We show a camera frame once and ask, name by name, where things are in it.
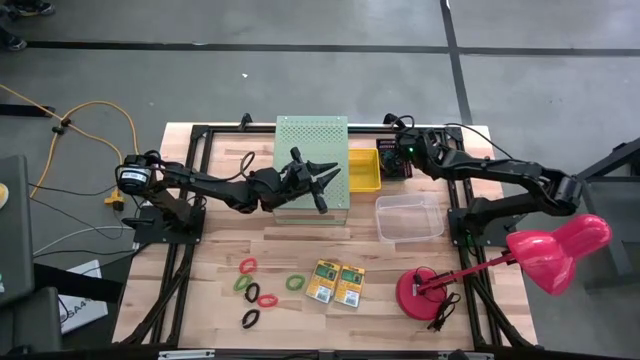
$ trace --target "green box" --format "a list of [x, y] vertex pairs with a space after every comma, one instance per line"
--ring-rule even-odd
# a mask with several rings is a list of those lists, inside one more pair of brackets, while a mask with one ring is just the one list
[[349, 213], [349, 134], [346, 116], [278, 116], [273, 167], [291, 162], [290, 150], [298, 147], [304, 161], [337, 162], [340, 173], [324, 190], [329, 211], [319, 214], [313, 196], [307, 194], [273, 211], [278, 224], [344, 225]]

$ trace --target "concrete floor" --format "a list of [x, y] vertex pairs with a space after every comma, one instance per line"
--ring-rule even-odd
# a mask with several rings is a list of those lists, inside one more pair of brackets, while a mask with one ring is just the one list
[[[42, 41], [447, 45], [438, 0], [56, 4], [53, 17], [7, 27]], [[450, 0], [450, 6], [460, 46], [640, 48], [640, 5], [633, 0]], [[492, 138], [517, 158], [579, 172], [640, 134], [638, 57], [462, 56], [461, 64], [474, 124], [488, 125]], [[27, 49], [0, 54], [0, 83], [55, 106], [59, 113], [89, 100], [113, 101], [135, 119], [141, 150], [159, 147], [168, 121], [238, 121], [244, 112], [260, 121], [275, 121], [282, 114], [345, 114], [353, 122], [377, 123], [387, 112], [413, 114], [425, 124], [460, 121], [447, 54]], [[20, 103], [0, 92], [0, 103], [8, 102]], [[118, 113], [98, 107], [74, 120], [124, 152], [132, 151], [130, 129]], [[54, 123], [1, 118], [0, 156], [25, 154], [30, 179], [37, 181]], [[100, 144], [71, 132], [55, 155], [47, 186], [92, 192], [113, 183], [117, 160]], [[505, 187], [507, 194], [517, 191]], [[41, 191], [38, 198], [96, 226], [117, 224], [102, 197]], [[84, 228], [38, 204], [32, 204], [32, 222], [36, 249]], [[557, 219], [533, 215], [521, 228], [557, 224]], [[115, 241], [87, 233], [52, 250], [130, 246], [130, 232]], [[93, 258], [65, 254], [42, 262], [67, 268]], [[114, 257], [99, 258], [106, 262]], [[106, 276], [123, 279], [123, 265], [107, 267]], [[587, 295], [582, 287], [584, 281], [610, 273], [605, 251], [580, 265], [577, 281], [561, 297], [552, 298], [527, 282], [541, 345], [638, 357], [640, 289]], [[109, 326], [107, 319], [90, 328], [106, 333]], [[93, 336], [87, 334], [76, 331], [67, 344], [86, 343]]]

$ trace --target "wooden tabletop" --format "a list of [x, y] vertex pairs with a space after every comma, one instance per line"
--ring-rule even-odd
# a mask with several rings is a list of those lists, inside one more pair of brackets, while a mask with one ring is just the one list
[[[164, 160], [186, 160], [192, 123], [168, 123], [160, 152]], [[475, 127], [488, 134], [485, 126]], [[463, 129], [466, 151], [475, 157], [491, 156], [491, 146]], [[350, 147], [375, 147], [379, 135], [351, 135]], [[251, 169], [269, 167], [273, 161], [273, 134], [215, 135], [209, 174], [225, 177], [239, 170], [248, 151], [255, 151]], [[200, 158], [196, 158], [196, 168]], [[474, 194], [490, 199], [502, 197], [499, 183], [472, 180]], [[378, 240], [374, 203], [380, 195], [424, 191], [435, 195], [445, 223], [444, 235], [423, 243], [388, 244]], [[395, 283], [408, 269], [424, 265], [438, 273], [460, 269], [457, 250], [451, 246], [444, 217], [450, 207], [447, 183], [432, 181], [420, 171], [404, 182], [383, 183], [377, 193], [351, 195], [346, 226], [276, 225], [273, 214], [257, 210], [243, 215], [224, 203], [209, 199], [203, 241], [197, 245], [187, 294], [181, 347], [339, 349], [339, 350], [446, 350], [471, 349], [471, 331], [461, 284], [449, 291], [462, 301], [442, 328], [434, 333], [427, 323], [404, 315], [395, 302]], [[487, 248], [487, 257], [500, 255], [500, 248]], [[133, 260], [114, 341], [133, 331], [155, 302], [167, 246], [147, 247]], [[263, 293], [276, 294], [275, 308], [261, 309], [259, 322], [241, 327], [241, 318], [255, 304], [233, 291], [238, 264], [254, 256], [259, 263], [254, 279]], [[365, 284], [357, 309], [330, 302], [323, 304], [285, 288], [289, 275], [309, 278], [318, 259], [366, 269]], [[489, 270], [494, 297], [513, 325], [532, 343], [535, 331], [519, 266], [499, 265]], [[164, 335], [168, 333], [173, 302], [168, 306]], [[489, 338], [486, 311], [478, 306], [483, 334]]]

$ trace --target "yellow container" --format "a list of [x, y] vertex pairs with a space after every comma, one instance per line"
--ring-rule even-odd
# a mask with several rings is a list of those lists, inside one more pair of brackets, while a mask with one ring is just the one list
[[380, 190], [378, 149], [349, 149], [349, 192]]

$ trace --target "pink lamp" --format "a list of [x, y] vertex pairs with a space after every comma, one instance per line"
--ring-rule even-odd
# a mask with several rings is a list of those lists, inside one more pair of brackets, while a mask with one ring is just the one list
[[[595, 215], [577, 216], [552, 232], [518, 231], [507, 235], [510, 252], [497, 259], [438, 276], [428, 268], [407, 271], [396, 284], [396, 300], [408, 316], [431, 320], [446, 298], [446, 284], [505, 262], [518, 262], [522, 270], [544, 291], [560, 295], [573, 280], [576, 262], [609, 244], [611, 237], [609, 225]], [[416, 275], [425, 279], [422, 285], [416, 285]]]

